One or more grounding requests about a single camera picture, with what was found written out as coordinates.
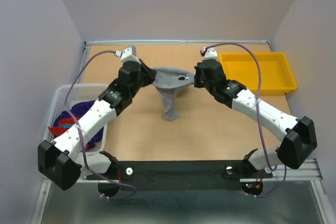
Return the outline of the grey panda towel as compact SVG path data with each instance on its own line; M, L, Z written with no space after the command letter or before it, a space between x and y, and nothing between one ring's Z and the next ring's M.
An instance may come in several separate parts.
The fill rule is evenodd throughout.
M155 67L155 80L152 85L158 90L163 103L163 117L166 120L176 120L180 112L175 108L177 95L194 84L195 74L184 69L171 67Z

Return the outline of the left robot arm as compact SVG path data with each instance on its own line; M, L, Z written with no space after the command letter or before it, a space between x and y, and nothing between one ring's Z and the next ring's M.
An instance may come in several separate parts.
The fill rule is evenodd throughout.
M155 80L156 71L142 60L127 61L118 77L98 96L92 107L65 133L37 148L38 170L62 190L75 184L82 166L75 162L82 147L126 109L137 92Z

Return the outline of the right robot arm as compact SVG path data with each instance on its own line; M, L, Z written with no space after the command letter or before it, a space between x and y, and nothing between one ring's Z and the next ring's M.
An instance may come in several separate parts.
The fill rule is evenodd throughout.
M243 84L226 78L221 64L215 59L197 63L194 86L205 88L214 99L240 112L266 128L280 144L250 151L239 165L233 166L233 175L253 177L264 168L285 165L299 169L317 148L313 120L307 116L296 118L286 114L254 95Z

